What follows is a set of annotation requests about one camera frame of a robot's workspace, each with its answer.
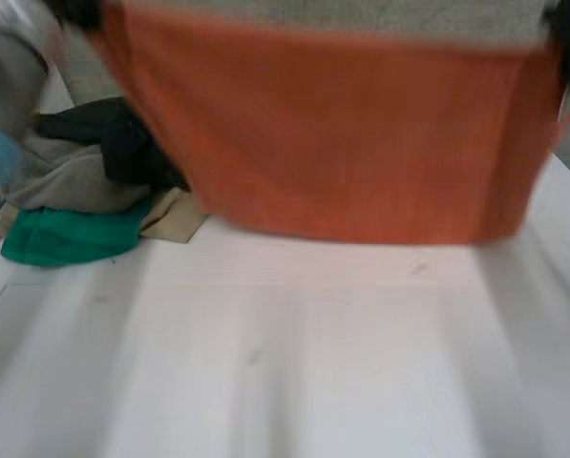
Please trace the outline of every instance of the gray garment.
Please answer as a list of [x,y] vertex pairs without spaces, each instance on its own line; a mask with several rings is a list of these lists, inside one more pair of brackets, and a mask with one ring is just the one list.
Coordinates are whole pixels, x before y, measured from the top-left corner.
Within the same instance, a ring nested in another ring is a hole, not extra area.
[[34,133],[27,135],[24,145],[25,166],[13,183],[0,185],[0,195],[19,208],[120,213],[151,192],[149,186],[106,178],[99,145],[84,147]]

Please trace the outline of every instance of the white table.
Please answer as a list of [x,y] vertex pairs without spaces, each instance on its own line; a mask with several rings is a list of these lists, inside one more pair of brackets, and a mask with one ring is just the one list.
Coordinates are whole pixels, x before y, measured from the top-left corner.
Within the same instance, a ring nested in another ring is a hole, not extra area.
[[0,457],[570,457],[570,173],[515,239],[0,258]]

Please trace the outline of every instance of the folded clothing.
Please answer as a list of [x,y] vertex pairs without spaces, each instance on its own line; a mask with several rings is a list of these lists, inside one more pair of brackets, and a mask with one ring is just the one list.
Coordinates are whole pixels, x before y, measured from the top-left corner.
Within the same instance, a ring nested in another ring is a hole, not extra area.
[[22,210],[1,254],[8,260],[43,267],[120,255],[136,247],[140,223],[150,205],[145,198],[127,212],[110,215]]
[[553,43],[285,30],[138,2],[103,19],[90,38],[128,102],[203,209],[250,229],[512,236],[561,129]]
[[198,210],[191,193],[173,188],[157,196],[142,220],[140,234],[148,239],[187,243],[207,217]]
[[151,193],[148,185],[106,178],[99,145],[81,146],[28,133],[24,146],[24,167],[14,181],[0,185],[3,199],[19,208],[119,213]]
[[46,138],[100,145],[108,179],[125,184],[164,186],[187,181],[162,152],[122,97],[107,98],[59,114],[39,116],[36,132]]

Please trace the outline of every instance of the gray fabric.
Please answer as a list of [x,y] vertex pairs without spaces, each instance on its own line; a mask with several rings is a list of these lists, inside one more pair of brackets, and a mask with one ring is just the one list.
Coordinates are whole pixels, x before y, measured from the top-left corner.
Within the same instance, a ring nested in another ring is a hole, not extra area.
[[0,132],[15,140],[24,134],[46,78],[28,47],[0,33]]
[[19,208],[120,213],[151,192],[149,186],[106,178],[99,145],[82,147],[35,134],[28,134],[24,144],[25,167],[14,183],[0,186],[0,194]]
[[14,35],[40,53],[46,61],[55,58],[62,29],[42,0],[0,0],[0,31]]

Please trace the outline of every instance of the dark gray cloth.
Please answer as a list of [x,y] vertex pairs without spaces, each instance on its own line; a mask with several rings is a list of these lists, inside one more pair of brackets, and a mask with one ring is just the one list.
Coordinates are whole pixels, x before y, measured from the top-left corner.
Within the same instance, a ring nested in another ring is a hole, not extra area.
[[125,184],[177,185],[185,178],[160,149],[122,97],[86,103],[58,114],[39,116],[40,136],[101,145],[106,177]]

